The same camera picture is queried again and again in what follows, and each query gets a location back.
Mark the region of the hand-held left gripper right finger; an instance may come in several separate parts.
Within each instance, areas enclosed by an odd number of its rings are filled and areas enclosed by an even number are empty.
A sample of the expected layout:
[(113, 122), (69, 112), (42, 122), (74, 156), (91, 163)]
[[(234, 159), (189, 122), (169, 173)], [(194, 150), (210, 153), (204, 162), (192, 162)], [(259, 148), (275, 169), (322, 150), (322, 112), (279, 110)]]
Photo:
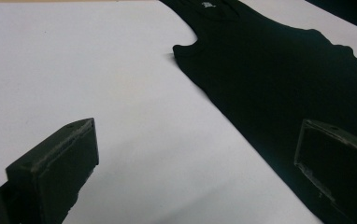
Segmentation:
[(294, 164), (338, 214), (357, 224), (357, 136), (306, 119)]

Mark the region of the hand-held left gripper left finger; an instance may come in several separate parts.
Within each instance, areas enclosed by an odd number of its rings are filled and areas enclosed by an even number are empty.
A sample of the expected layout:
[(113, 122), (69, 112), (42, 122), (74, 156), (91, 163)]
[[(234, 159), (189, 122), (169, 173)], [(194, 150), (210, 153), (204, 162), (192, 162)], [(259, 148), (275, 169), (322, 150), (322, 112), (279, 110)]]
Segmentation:
[(14, 224), (62, 224), (99, 163), (94, 119), (69, 123), (11, 163), (9, 215)]

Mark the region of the black tank top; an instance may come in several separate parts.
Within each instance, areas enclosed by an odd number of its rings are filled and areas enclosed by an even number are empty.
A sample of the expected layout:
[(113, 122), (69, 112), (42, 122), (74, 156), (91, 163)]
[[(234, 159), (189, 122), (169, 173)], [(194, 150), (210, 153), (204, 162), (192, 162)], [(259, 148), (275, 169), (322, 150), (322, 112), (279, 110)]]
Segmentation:
[(306, 119), (357, 136), (357, 58), (316, 30), (272, 21), (240, 0), (161, 0), (196, 34), (178, 67), (324, 224), (354, 224), (294, 164)]

